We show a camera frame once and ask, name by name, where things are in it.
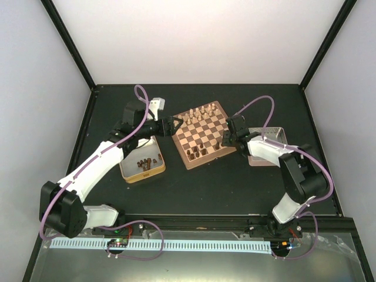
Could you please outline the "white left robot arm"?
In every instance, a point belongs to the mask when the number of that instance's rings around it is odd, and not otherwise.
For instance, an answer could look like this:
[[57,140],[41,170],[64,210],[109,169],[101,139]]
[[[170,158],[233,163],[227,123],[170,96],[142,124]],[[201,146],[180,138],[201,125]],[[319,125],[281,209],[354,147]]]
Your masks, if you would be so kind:
[[158,117],[159,106],[152,100],[146,106],[127,105],[118,121],[99,147],[73,172],[58,182],[46,182],[41,188],[39,220],[70,239],[84,229],[103,227],[112,234],[126,228],[126,220],[108,204],[85,206],[90,191],[105,174],[135,150],[139,140],[153,136],[173,136],[183,119]]

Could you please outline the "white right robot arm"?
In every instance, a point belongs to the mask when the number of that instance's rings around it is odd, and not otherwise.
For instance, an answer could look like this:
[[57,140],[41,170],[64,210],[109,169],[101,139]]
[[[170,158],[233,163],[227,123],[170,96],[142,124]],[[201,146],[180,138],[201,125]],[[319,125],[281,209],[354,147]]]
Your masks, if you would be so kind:
[[240,115],[227,118],[226,123],[223,146],[235,147],[242,155],[264,159],[281,170],[285,193],[267,218],[268,232],[280,237],[289,223],[315,198],[329,191],[333,183],[310,145],[285,145],[261,132],[251,132]]

